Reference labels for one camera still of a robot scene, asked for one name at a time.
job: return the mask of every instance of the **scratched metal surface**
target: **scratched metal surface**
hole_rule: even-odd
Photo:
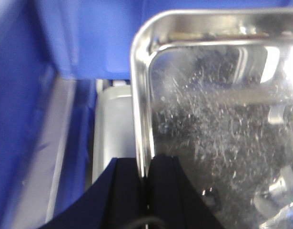
[[[280,60],[289,47],[277,45]],[[266,219],[255,193],[283,166],[293,169],[293,84],[284,62],[265,69],[269,55],[262,45],[174,48],[150,70],[155,153],[178,156],[199,193],[218,188],[216,216],[228,229],[258,228]],[[276,106],[283,122],[269,123]],[[293,221],[276,228],[291,229]]]

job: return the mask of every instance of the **blue plastic bin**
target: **blue plastic bin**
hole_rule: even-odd
[[[163,10],[286,6],[293,0],[0,0],[0,224],[12,184],[23,173],[20,164],[29,160],[37,140],[57,73],[66,79],[129,79],[134,34]],[[65,164],[82,166],[63,171],[60,210],[84,191],[95,91],[83,89],[90,86],[80,83],[79,97],[85,99],[77,101],[71,121],[81,124],[73,125],[72,133],[85,136],[83,143],[66,148]]]

